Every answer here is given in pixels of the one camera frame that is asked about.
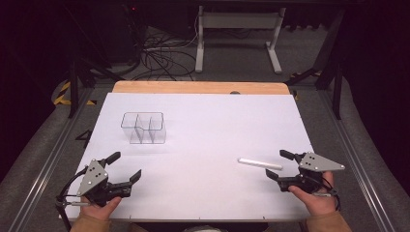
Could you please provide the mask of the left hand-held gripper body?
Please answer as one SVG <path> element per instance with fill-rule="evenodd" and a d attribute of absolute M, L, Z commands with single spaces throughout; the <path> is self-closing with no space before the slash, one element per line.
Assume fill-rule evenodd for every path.
<path fill-rule="evenodd" d="M 76 195 L 86 197 L 92 204 L 101 207 L 115 197 L 130 197 L 132 184 L 124 182 L 111 184 L 108 182 L 108 173 L 105 171 L 105 159 L 92 159 L 85 169 L 84 177 L 79 185 Z"/>

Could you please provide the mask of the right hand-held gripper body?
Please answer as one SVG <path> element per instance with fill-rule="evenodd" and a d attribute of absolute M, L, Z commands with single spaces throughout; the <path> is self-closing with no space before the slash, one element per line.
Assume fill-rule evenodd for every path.
<path fill-rule="evenodd" d="M 325 171 L 344 170 L 343 164 L 324 158 L 313 152 L 294 154 L 299 173 L 294 177 L 278 177 L 277 183 L 281 191 L 288 191 L 290 186 L 298 187 L 306 193 L 314 193 L 323 187 Z"/>

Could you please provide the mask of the person's left hand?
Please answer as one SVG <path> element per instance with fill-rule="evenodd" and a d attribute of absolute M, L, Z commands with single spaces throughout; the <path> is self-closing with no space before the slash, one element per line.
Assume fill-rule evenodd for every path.
<path fill-rule="evenodd" d="M 92 204 L 86 197 L 82 197 L 81 201 L 83 203 L 88 203 L 88 206 L 82 206 L 80 212 L 88 217 L 96 218 L 99 220 L 109 220 L 111 214 L 119 206 L 122 201 L 121 197 L 115 197 L 111 199 L 105 206 L 101 207 L 99 205 Z"/>

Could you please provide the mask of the person's right hand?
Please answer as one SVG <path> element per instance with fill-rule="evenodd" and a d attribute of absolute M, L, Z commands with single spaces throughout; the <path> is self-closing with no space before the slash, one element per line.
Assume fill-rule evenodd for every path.
<path fill-rule="evenodd" d="M 288 190 L 301 200 L 313 216 L 321 216 L 333 213 L 337 210 L 338 200 L 330 195 L 329 188 L 334 185 L 334 176 L 331 171 L 323 173 L 323 187 L 315 194 L 309 194 L 302 189 L 290 186 Z"/>

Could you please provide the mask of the white stick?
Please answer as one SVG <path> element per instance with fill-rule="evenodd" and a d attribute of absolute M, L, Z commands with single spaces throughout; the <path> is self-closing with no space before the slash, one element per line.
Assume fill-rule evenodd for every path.
<path fill-rule="evenodd" d="M 237 162 L 239 162 L 241 164 L 257 166 L 257 167 L 262 167 L 262 168 L 266 168 L 266 169 L 274 169 L 274 170 L 282 170 L 283 169 L 282 165 L 263 162 L 263 161 L 258 161 L 258 160 L 253 160 L 253 159 L 238 158 Z"/>

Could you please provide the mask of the clear plastic divided organizer box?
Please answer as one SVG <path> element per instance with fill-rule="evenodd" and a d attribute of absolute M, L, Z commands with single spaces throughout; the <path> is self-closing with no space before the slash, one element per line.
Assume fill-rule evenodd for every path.
<path fill-rule="evenodd" d="M 163 144 L 166 140 L 161 112 L 126 112 L 121 128 L 131 144 Z"/>

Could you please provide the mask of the black metal stand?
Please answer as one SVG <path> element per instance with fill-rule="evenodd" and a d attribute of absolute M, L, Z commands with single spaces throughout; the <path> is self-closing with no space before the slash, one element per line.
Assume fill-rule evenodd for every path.
<path fill-rule="evenodd" d="M 78 82 L 81 82 L 86 89 L 93 88 L 96 84 L 96 78 L 94 77 L 92 70 L 95 70 L 97 73 L 101 74 L 104 77 L 108 77 L 111 80 L 122 80 L 122 77 L 120 75 L 109 71 L 103 66 L 98 65 L 96 62 L 93 62 L 85 58 L 78 58 L 76 60 L 73 60 L 73 62 L 70 64 L 69 69 L 69 82 L 71 84 L 71 108 L 69 114 L 70 118 L 72 118 L 75 115 L 76 111 L 80 107 Z"/>
<path fill-rule="evenodd" d="M 319 50 L 313 66 L 305 72 L 295 73 L 289 80 L 285 81 L 287 86 L 293 86 L 296 83 L 320 72 L 315 82 L 317 90 L 326 90 L 331 83 L 334 83 L 332 110 L 338 120 L 340 120 L 340 95 L 342 85 L 342 73 L 340 64 L 334 53 L 334 45 L 337 40 L 337 34 L 340 24 L 343 20 L 345 10 L 338 10 L 336 17 L 331 24 L 328 34 Z"/>

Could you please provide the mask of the white table cover sheet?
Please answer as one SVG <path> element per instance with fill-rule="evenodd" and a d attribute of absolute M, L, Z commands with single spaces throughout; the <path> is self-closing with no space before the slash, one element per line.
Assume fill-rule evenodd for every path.
<path fill-rule="evenodd" d="M 127 112 L 160 112 L 162 144 L 132 144 L 121 124 Z M 285 221 L 308 214 L 291 193 L 280 191 L 264 169 L 240 158 L 298 172 L 281 150 L 311 148 L 290 95 L 118 94 L 105 98 L 81 164 L 118 152 L 106 168 L 110 182 L 142 174 L 113 218 L 128 221 Z"/>

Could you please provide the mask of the yellow black hazard tape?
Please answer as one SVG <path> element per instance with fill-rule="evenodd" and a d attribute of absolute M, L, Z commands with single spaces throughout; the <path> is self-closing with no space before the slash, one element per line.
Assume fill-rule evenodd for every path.
<path fill-rule="evenodd" d="M 67 80 L 63 86 L 61 87 L 61 90 L 59 91 L 59 93 L 57 94 L 57 97 L 55 98 L 55 100 L 53 101 L 53 103 L 55 105 L 58 104 L 63 104 L 63 105 L 71 105 L 72 102 L 70 100 L 66 100 L 65 99 L 65 94 L 68 92 L 69 88 L 71 86 L 71 83 L 69 82 L 69 80 Z"/>

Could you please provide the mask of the black equipment cabinet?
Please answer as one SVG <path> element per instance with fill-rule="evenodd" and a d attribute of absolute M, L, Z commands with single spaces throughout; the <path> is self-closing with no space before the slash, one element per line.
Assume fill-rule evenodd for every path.
<path fill-rule="evenodd" d="M 139 65 L 146 27 L 141 24 L 136 7 L 97 1 L 81 2 L 78 7 L 84 31 L 106 67 Z"/>

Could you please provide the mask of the aluminium floor rail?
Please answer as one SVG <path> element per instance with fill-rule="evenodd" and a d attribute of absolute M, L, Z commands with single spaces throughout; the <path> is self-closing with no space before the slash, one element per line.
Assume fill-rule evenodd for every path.
<path fill-rule="evenodd" d="M 360 161 L 357 150 L 355 149 L 348 133 L 343 125 L 343 122 L 339 120 L 332 108 L 332 101 L 325 91 L 319 91 L 318 96 L 326 108 L 334 127 L 337 131 L 337 136 L 341 140 L 341 147 L 348 160 L 350 169 L 355 175 L 355 178 L 360 187 L 366 203 L 375 219 L 375 222 L 380 232 L 395 232 L 392 227 L 390 218 L 388 217 L 386 210 L 381 202 L 379 194 L 376 192 L 373 182 L 369 179 L 365 168 Z"/>
<path fill-rule="evenodd" d="M 84 108 L 87 100 L 93 92 L 92 88 L 85 88 L 78 99 L 79 106 L 73 113 L 72 118 L 67 118 L 62 128 L 58 139 L 55 142 L 51 152 L 47 156 L 44 165 L 40 173 L 36 176 L 34 183 L 32 184 L 29 193 L 24 199 L 15 219 L 7 232 L 23 232 L 26 227 L 29 218 L 32 216 L 34 209 L 36 208 L 44 190 L 52 176 L 52 173 L 65 150 L 67 140 L 73 130 L 73 127 L 79 117 L 82 109 Z"/>

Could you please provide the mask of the white metal stand frame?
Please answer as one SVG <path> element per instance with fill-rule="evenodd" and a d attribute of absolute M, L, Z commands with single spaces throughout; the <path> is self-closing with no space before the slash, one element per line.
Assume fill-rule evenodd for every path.
<path fill-rule="evenodd" d="M 195 71 L 197 73 L 203 71 L 205 29 L 270 29 L 273 31 L 273 37 L 270 41 L 265 42 L 265 46 L 274 72 L 282 73 L 276 54 L 276 44 L 285 12 L 285 8 L 280 8 L 276 13 L 212 13 L 206 12 L 204 7 L 200 6 L 196 22 Z"/>

